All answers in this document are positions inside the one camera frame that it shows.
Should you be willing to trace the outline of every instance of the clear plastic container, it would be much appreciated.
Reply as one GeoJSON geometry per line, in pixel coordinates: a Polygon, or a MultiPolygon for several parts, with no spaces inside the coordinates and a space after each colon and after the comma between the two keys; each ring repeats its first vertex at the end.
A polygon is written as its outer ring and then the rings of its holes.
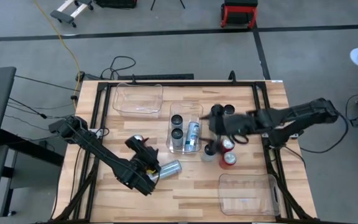
{"type": "Polygon", "coordinates": [[[159,118],[162,95],[162,85],[142,86],[120,83],[116,87],[112,107],[125,117],[159,118]]]}
{"type": "Polygon", "coordinates": [[[167,147],[171,152],[180,152],[184,154],[195,154],[201,149],[201,130],[202,125],[200,121],[200,117],[203,115],[203,106],[194,103],[194,102],[187,102],[187,101],[178,101],[173,102],[170,107],[170,117],[168,121],[168,135],[167,135],[167,147]],[[182,147],[173,147],[172,144],[172,125],[171,125],[171,118],[173,115],[180,115],[183,119],[183,145],[182,147]],[[198,137],[196,142],[194,142],[194,146],[186,147],[186,137],[188,134],[188,127],[190,122],[198,123],[198,137]]]}
{"type": "Polygon", "coordinates": [[[277,181],[273,175],[229,175],[219,178],[219,199],[225,215],[280,214],[277,181]]]}

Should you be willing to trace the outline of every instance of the wooden tabletop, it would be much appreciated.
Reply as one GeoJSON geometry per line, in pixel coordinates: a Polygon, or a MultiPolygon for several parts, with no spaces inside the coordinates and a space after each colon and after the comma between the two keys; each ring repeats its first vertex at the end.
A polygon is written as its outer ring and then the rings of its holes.
{"type": "MultiPolygon", "coordinates": [[[[76,110],[76,115],[88,123],[91,121],[97,85],[97,81],[83,83],[76,110]]],[[[266,86],[272,108],[288,107],[282,82],[266,81],[266,86]]],[[[112,108],[114,88],[111,94],[106,120],[106,127],[109,128],[110,133],[104,138],[103,144],[115,155],[130,159],[134,152],[125,146],[124,141],[134,134],[141,134],[150,138],[147,141],[148,145],[160,149],[158,154],[160,164],[178,159],[181,162],[182,172],[160,180],[152,195],[145,197],[138,191],[129,190],[120,184],[114,177],[111,168],[101,162],[91,222],[269,222],[275,220],[274,216],[228,216],[222,213],[219,204],[218,180],[221,174],[263,175],[267,173],[260,136],[249,136],[247,145],[236,144],[234,152],[237,155],[237,163],[231,170],[221,169],[218,160],[202,162],[200,158],[202,152],[194,156],[172,154],[165,145],[169,109],[172,102],[197,102],[203,106],[204,114],[208,114],[210,108],[216,103],[232,104],[236,108],[236,113],[241,113],[255,109],[250,87],[164,87],[162,115],[159,119],[120,116],[112,108]]],[[[98,114],[101,114],[102,108],[103,104],[101,103],[98,114]]],[[[208,123],[205,121],[202,122],[202,125],[202,133],[208,134],[208,123]]],[[[287,146],[300,153],[296,140],[289,140],[287,146]]],[[[59,215],[70,201],[75,169],[74,191],[76,192],[84,155],[84,152],[80,153],[77,167],[74,168],[77,152],[77,145],[67,147],[54,217],[59,215]]],[[[289,191],[304,210],[315,217],[316,211],[303,163],[285,149],[282,149],[282,161],[289,191]]],[[[84,202],[88,198],[87,193],[83,198],[80,217],[83,217],[85,213],[86,203],[84,202]]],[[[283,206],[281,206],[281,211],[285,217],[283,206]]]]}

